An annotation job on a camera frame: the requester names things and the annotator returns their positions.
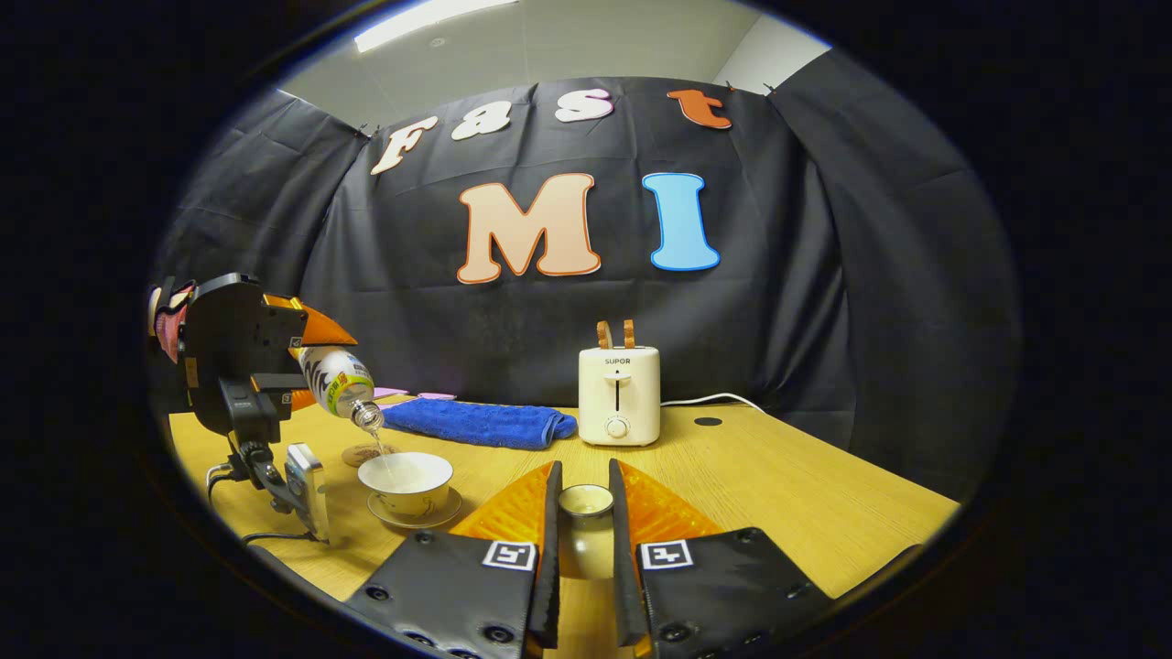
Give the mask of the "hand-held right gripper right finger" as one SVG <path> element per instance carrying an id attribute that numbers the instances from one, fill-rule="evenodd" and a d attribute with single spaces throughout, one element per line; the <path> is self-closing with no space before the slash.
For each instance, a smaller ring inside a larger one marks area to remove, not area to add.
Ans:
<path id="1" fill-rule="evenodd" d="M 638 658 L 763 658 L 831 609 L 765 530 L 723 530 L 619 458 L 609 491 L 618 643 Z"/>

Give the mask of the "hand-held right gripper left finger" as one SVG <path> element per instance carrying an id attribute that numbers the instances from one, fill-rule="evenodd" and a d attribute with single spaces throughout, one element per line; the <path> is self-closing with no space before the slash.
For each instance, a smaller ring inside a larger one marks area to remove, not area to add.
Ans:
<path id="1" fill-rule="evenodd" d="M 435 655 L 538 658 L 558 643 L 561 489 L 563 467 L 552 460 L 448 534 L 413 534 L 347 609 Z"/>

